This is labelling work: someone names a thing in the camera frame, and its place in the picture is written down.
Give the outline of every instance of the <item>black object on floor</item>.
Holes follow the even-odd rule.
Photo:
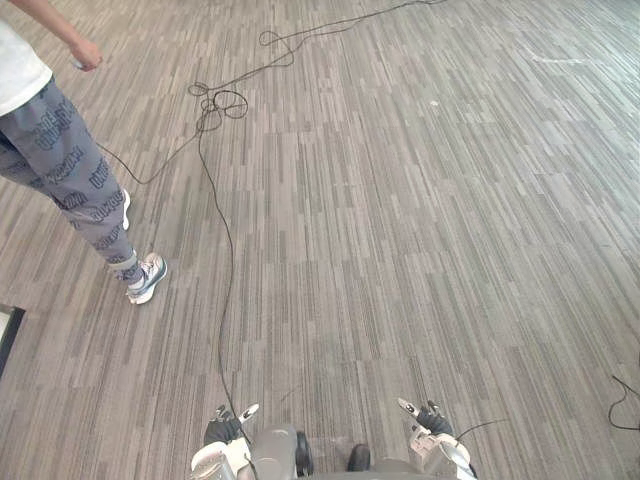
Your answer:
[[[296,447],[296,472],[298,477],[310,477],[313,475],[313,456],[311,447],[304,432],[297,432]]]
[[[347,472],[366,472],[369,468],[371,468],[371,451],[367,445],[360,443],[351,450]]]
[[[0,377],[24,314],[25,311],[21,308],[0,305]]]

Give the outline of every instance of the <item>white shirt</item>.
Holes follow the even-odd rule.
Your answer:
[[[0,117],[31,100],[51,75],[31,45],[0,19]]]

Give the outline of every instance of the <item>floor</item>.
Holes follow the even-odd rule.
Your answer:
[[[0,302],[27,311],[0,381],[0,477],[186,478],[226,402],[220,335],[235,407],[261,405],[247,434],[291,422],[319,472],[357,442],[407,458],[404,397],[457,432],[506,419],[465,436],[480,478],[640,478],[640,435],[607,419],[612,374],[640,391],[636,1],[397,9],[235,82],[246,115],[195,139],[189,85],[286,53],[262,31],[399,2],[53,3],[100,45],[96,72],[0,15],[98,142],[145,180],[193,140],[148,185],[112,159],[130,238],[170,268],[141,307],[53,204],[0,179]],[[630,394],[613,419],[639,412]]]

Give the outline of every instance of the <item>hand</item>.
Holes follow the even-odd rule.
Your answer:
[[[440,414],[433,414],[425,407],[420,409],[418,413],[417,422],[427,430],[431,430],[431,433],[438,435],[440,433],[447,433],[453,436],[453,428],[449,420],[441,416]]]
[[[78,43],[69,46],[71,54],[82,64],[82,70],[89,72],[102,63],[102,53],[98,46],[83,38]]]

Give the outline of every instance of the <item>person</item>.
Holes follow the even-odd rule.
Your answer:
[[[9,0],[66,43],[78,68],[102,62],[47,0]],[[167,273],[164,259],[142,261],[126,234],[129,194],[120,187],[82,117],[56,86],[51,69],[0,19],[0,175],[53,200],[78,233],[127,284],[133,304],[151,299]]]

